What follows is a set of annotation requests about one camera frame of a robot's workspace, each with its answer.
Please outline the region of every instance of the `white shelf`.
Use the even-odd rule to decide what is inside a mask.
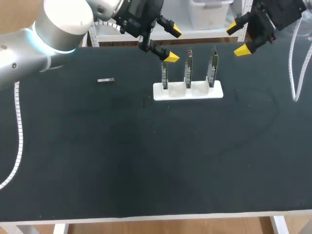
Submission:
[[[194,30],[192,28],[189,14],[187,10],[186,0],[165,0],[162,10],[164,17],[173,20],[182,31],[182,36],[179,39],[204,39],[204,38],[225,38],[228,37],[226,29],[234,20],[234,16],[231,10],[228,12],[226,25],[220,29],[209,30]],[[231,37],[238,37],[239,32],[231,35]],[[97,39],[99,42],[109,41],[138,41],[138,38],[134,38],[131,35],[125,33],[120,34],[111,27],[97,26]],[[151,39],[153,40],[173,40],[174,36],[165,32],[163,27],[157,25],[151,33]]]

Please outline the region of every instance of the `white stand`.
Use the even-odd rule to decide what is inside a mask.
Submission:
[[[184,82],[168,82],[168,89],[162,83],[153,85],[154,100],[185,100],[223,98],[223,91],[219,80],[214,82],[214,88],[209,87],[208,78],[205,81],[192,81],[191,88],[186,88]]]

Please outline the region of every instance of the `black table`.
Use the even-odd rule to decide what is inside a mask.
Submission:
[[[311,210],[312,70],[293,102],[289,45],[237,58],[238,44],[217,44],[223,99],[154,101],[160,60],[137,48],[79,49],[64,68],[22,80],[24,154],[0,191],[0,222]],[[296,44],[295,77],[309,46]],[[213,44],[191,47],[194,80],[204,80]],[[172,46],[181,59],[170,81],[183,80],[189,48]],[[18,147],[13,88],[0,110],[2,181]]]

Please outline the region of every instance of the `white tube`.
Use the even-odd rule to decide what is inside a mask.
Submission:
[[[16,117],[17,117],[17,123],[18,123],[18,132],[19,132],[19,150],[18,150],[18,155],[15,161],[13,170],[11,174],[8,176],[8,178],[2,184],[0,184],[0,190],[3,189],[15,176],[16,172],[19,169],[21,157],[23,154],[23,126],[21,123],[21,114],[20,114],[20,82],[15,83],[14,100],[15,100],[15,110],[16,110]]]
[[[301,73],[300,73],[300,77],[299,77],[298,88],[297,88],[297,92],[296,92],[295,87],[294,87],[294,80],[293,80],[293,48],[294,48],[294,42],[296,40],[296,36],[298,34],[298,30],[299,30],[299,26],[301,24],[301,21],[302,21],[302,18],[297,22],[297,25],[295,27],[295,30],[294,30],[294,33],[292,36],[291,48],[289,51],[289,62],[288,62],[289,79],[291,82],[291,90],[292,90],[292,99],[294,101],[299,100],[302,85],[303,85],[304,75],[305,75],[306,69],[308,67],[311,55],[312,55],[312,45],[311,45],[311,47],[308,50],[307,56],[303,62],[303,65],[302,65],[302,69],[301,69]]]
[[[94,22],[94,24],[92,24],[91,27],[99,26],[99,25],[109,26],[120,32],[120,26],[118,24],[107,22],[107,21]]]

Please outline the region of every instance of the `wooden floor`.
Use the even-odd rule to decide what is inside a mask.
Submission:
[[[0,34],[30,26],[42,0],[0,0]],[[298,234],[312,216],[286,217],[290,234]],[[52,234],[53,225],[36,226],[41,234]],[[69,234],[273,234],[270,219],[233,218],[210,220],[146,221],[73,224]]]

